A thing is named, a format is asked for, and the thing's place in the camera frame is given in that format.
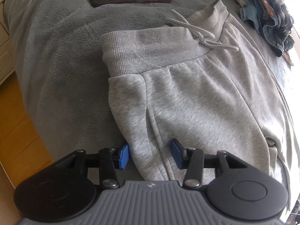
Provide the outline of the grey sweatshirt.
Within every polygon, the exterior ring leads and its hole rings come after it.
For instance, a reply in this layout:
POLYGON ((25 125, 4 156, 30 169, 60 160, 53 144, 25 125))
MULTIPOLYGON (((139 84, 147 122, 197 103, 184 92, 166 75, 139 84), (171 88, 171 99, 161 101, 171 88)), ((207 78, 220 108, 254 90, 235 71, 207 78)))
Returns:
POLYGON ((101 38, 109 107, 146 180, 182 181, 170 141, 226 150, 299 195, 299 145, 276 78, 217 0, 163 27, 101 38))

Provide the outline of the grey bed sheet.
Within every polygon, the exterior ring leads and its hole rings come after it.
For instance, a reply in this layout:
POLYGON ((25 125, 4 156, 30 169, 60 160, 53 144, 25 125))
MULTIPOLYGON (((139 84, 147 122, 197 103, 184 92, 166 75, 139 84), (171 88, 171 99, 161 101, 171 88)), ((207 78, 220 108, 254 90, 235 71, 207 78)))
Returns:
MULTIPOLYGON (((92 8, 88 0, 4 0, 24 105, 53 157, 122 139, 108 106, 103 34, 162 26, 171 9, 188 16, 212 1, 92 8)), ((235 0, 222 2, 237 13, 235 0)))

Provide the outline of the beige checked garment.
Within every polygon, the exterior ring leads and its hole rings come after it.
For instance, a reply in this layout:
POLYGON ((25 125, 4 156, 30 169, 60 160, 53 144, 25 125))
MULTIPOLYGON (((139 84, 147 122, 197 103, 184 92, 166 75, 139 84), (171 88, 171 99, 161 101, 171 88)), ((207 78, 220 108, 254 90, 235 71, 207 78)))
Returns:
POLYGON ((292 59, 288 53, 288 51, 284 51, 282 54, 283 58, 285 59, 285 61, 292 67, 294 66, 294 63, 292 62, 292 59))

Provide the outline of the blue denim jeans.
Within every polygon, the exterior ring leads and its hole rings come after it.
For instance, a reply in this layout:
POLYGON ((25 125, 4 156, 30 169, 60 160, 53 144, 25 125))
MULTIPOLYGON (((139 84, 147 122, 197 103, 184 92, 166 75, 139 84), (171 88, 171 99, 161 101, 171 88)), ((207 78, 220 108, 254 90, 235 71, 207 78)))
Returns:
POLYGON ((243 21, 250 21, 277 57, 294 46, 291 29, 294 24, 284 0, 249 0, 239 10, 243 21))

